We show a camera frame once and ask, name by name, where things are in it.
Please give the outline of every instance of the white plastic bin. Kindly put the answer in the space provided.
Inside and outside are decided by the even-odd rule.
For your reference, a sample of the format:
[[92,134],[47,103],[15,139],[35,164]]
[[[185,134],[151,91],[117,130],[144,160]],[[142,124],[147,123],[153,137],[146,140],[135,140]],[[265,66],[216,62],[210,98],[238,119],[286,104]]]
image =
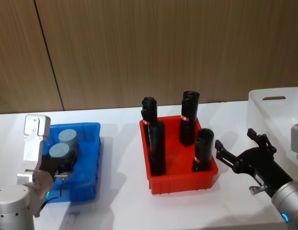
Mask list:
[[274,160],[298,180],[297,154],[291,150],[291,127],[298,123],[298,87],[253,90],[249,93],[247,127],[267,134],[277,148]]

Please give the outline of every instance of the black cylindrical object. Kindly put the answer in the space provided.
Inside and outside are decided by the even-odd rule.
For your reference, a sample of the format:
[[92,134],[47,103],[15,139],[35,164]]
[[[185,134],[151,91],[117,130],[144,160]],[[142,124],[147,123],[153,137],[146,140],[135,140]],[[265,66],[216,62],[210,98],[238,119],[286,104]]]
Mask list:
[[199,130],[195,142],[195,156],[192,162],[192,171],[210,170],[214,132],[208,128]]
[[142,101],[143,109],[141,115],[143,116],[144,135],[147,146],[150,145],[148,126],[157,122],[157,105],[153,97],[145,97]]
[[185,91],[183,93],[179,140],[185,146],[195,142],[195,122],[199,97],[200,94],[195,91]]
[[157,121],[149,126],[151,174],[161,176],[166,172],[165,125]]

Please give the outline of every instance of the robotic arm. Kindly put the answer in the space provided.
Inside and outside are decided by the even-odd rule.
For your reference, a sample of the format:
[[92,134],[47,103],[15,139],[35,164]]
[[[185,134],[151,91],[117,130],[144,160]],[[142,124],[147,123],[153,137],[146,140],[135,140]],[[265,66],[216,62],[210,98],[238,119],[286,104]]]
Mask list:
[[[252,195],[266,192],[273,205],[280,212],[289,229],[298,230],[298,182],[274,161],[276,148],[271,145],[265,134],[257,135],[248,129],[247,136],[254,140],[258,147],[248,149],[239,156],[228,152],[223,144],[216,140],[216,158],[232,168],[235,173],[246,173],[252,176],[259,186],[249,187]],[[298,153],[298,125],[292,127],[292,150]]]
[[0,230],[34,230],[33,216],[39,217],[47,203],[47,192],[55,179],[60,159],[51,161],[42,156],[43,144],[49,135],[50,118],[27,115],[24,126],[24,158],[17,173],[17,185],[0,189]]

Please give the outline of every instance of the white table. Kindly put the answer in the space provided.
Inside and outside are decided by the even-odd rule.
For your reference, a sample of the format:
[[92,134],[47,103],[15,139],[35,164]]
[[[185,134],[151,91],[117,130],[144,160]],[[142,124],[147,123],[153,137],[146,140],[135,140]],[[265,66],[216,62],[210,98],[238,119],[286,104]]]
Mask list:
[[[248,188],[256,182],[248,175],[233,173],[218,160],[219,174],[211,189],[152,195],[145,172],[140,110],[43,113],[51,118],[51,124],[99,122],[101,171],[94,202],[47,205],[35,219],[36,230],[285,228],[266,193],[250,194]],[[180,110],[178,105],[160,106],[158,116],[179,115]],[[239,155],[255,146],[246,136],[246,111],[247,102],[200,104],[198,118],[202,127],[212,129],[215,138]],[[25,115],[0,115],[0,187],[16,183],[24,150]]]

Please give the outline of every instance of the wooden wall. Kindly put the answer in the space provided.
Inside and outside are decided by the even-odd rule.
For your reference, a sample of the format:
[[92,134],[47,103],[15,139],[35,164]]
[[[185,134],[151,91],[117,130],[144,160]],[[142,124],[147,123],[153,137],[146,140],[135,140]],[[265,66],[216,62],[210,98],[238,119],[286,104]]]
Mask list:
[[62,110],[34,2],[0,0],[0,113]]
[[[202,103],[246,100],[253,89],[298,86],[298,0],[36,4],[66,110],[140,106],[149,95],[179,104],[184,90]],[[0,0],[0,112],[60,110],[56,90],[34,2]]]

